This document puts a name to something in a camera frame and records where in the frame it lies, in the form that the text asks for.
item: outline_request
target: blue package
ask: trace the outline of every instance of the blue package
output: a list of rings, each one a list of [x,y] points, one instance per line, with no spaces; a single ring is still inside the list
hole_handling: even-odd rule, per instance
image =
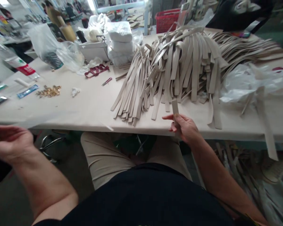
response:
[[[28,90],[25,90],[24,92],[17,94],[17,96],[21,99],[21,98],[27,96],[28,94],[32,93],[33,91],[35,91],[38,88],[39,87],[37,85],[33,85]]]

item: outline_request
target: white box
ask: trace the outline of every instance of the white box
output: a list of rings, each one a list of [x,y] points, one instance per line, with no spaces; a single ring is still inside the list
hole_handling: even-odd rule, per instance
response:
[[[85,42],[79,44],[79,49],[87,62],[93,60],[95,57],[102,58],[103,61],[109,61],[107,45],[104,42]]]

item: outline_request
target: bottle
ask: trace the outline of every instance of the bottle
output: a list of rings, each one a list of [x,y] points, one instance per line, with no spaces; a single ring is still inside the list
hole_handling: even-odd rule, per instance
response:
[[[38,73],[31,68],[24,60],[18,57],[13,51],[9,50],[5,45],[0,44],[0,58],[7,62],[12,67],[16,68],[18,71],[25,74],[32,80],[37,80],[40,78]]]
[[[177,28],[179,28],[179,27],[181,27],[185,24],[186,15],[187,15],[189,5],[190,5],[190,3],[184,3],[184,4],[181,5],[180,13],[179,13],[179,16],[178,16],[178,21],[177,21]]]

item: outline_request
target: metal chair leg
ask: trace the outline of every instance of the metal chair leg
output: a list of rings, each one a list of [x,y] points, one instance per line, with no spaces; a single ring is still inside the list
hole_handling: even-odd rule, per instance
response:
[[[60,137],[58,139],[53,140],[52,142],[50,142],[49,144],[46,145],[46,141],[48,139],[53,139],[52,135],[48,135],[46,137],[43,138],[42,142],[41,142],[41,147],[39,148],[39,150],[45,155],[45,157],[51,162],[51,163],[58,163],[59,160],[56,160],[54,158],[52,158],[49,154],[47,154],[45,152],[46,149],[48,149],[49,147],[51,147],[52,145],[54,145],[57,142],[60,142],[62,140],[64,140],[63,137]]]

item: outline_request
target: small scissors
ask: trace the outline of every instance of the small scissors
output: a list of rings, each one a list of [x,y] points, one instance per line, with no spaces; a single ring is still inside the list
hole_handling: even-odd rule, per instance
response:
[[[112,78],[110,77],[110,78],[108,78],[108,80],[106,81],[106,82],[104,82],[103,84],[102,84],[102,86],[104,86],[104,85],[106,85],[108,82],[110,82],[112,80]]]

